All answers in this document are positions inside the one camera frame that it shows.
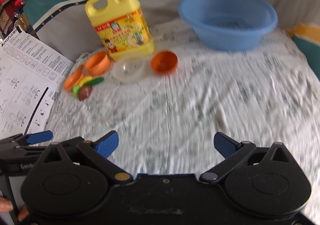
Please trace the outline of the person's left hand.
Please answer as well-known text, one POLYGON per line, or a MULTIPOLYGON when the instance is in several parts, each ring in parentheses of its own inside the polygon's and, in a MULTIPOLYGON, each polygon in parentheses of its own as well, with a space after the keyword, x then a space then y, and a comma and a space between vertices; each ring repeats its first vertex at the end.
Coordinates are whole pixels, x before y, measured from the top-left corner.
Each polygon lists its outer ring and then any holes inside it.
MULTIPOLYGON (((10 211, 13 211, 14 207, 12 205, 12 203, 1 197, 0 198, 0 212, 3 213, 3 212, 10 212, 10 211)), ((18 214, 18 221, 19 222, 22 222, 27 216, 29 215, 29 211, 26 209, 26 207, 24 206, 21 210, 20 210, 20 213, 18 214)))

